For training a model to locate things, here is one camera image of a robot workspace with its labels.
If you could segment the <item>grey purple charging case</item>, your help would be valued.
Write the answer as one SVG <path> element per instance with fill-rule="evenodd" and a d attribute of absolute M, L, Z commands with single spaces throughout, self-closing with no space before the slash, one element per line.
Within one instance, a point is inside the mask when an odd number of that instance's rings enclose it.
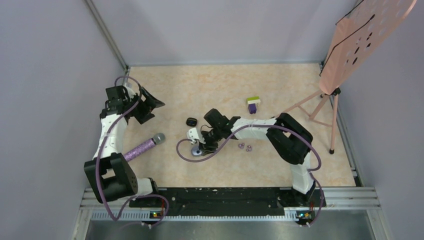
<path fill-rule="evenodd" d="M 195 145 L 191 148 L 191 154 L 194 157 L 201 157 L 203 155 L 203 151 L 200 149 L 198 145 Z"/>

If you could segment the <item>glossy black charging case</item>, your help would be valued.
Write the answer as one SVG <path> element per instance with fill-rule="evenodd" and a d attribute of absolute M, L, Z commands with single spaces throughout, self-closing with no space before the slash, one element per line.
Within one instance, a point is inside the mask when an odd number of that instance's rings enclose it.
<path fill-rule="evenodd" d="M 186 119 L 186 122 L 185 123 L 189 127 L 196 127 L 197 124 L 198 124 L 198 120 L 196 118 L 194 118 L 194 117 L 188 117 Z"/>

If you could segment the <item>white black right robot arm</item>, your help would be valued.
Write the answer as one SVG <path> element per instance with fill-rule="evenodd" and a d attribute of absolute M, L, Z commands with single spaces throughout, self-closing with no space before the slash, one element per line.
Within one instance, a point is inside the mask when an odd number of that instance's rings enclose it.
<path fill-rule="evenodd" d="M 278 155 L 290 165 L 291 192 L 282 198 L 285 204 L 307 206 L 314 198 L 316 182 L 309 174 L 311 167 L 312 134 L 288 113 L 269 119 L 247 119 L 240 116 L 227 118 L 213 108 L 204 119 L 211 130 L 201 130 L 197 153 L 212 154 L 222 139 L 256 139 L 268 141 Z"/>

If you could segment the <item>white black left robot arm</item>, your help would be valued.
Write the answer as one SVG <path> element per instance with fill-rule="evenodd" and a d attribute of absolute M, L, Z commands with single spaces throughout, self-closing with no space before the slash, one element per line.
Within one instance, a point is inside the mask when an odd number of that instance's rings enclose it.
<path fill-rule="evenodd" d="M 165 142 L 157 133 L 127 153 L 124 135 L 130 118 L 140 124 L 154 117 L 153 109 L 165 103 L 152 96 L 145 88 L 135 93 L 130 87 L 119 85 L 106 89 L 107 101 L 100 113 L 101 136 L 92 160 L 84 163 L 84 172 L 99 203 L 112 202 L 130 196 L 141 196 L 149 207 L 160 202 L 160 193 L 152 178 L 138 178 L 129 161 Z"/>

